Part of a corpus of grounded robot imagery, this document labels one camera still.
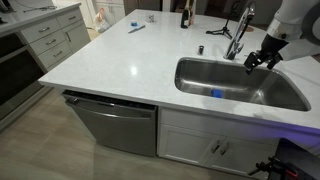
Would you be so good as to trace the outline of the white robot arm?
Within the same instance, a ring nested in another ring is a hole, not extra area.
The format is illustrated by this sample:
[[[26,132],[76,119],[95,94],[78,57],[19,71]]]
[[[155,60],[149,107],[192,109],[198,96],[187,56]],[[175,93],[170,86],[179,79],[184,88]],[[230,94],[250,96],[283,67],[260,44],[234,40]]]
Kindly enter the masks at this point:
[[[281,61],[320,53],[320,0],[282,0],[274,14],[261,49],[244,62],[250,74],[262,63],[271,70]]]

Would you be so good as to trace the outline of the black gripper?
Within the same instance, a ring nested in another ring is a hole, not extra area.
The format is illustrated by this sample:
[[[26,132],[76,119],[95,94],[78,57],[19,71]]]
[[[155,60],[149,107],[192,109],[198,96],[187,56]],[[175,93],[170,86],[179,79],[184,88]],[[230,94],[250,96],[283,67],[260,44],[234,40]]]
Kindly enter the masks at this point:
[[[244,62],[246,68],[246,73],[250,74],[255,67],[261,65],[262,63],[267,64],[267,68],[271,70],[277,63],[282,61],[283,58],[279,53],[264,52],[258,50],[256,52],[251,52]]]

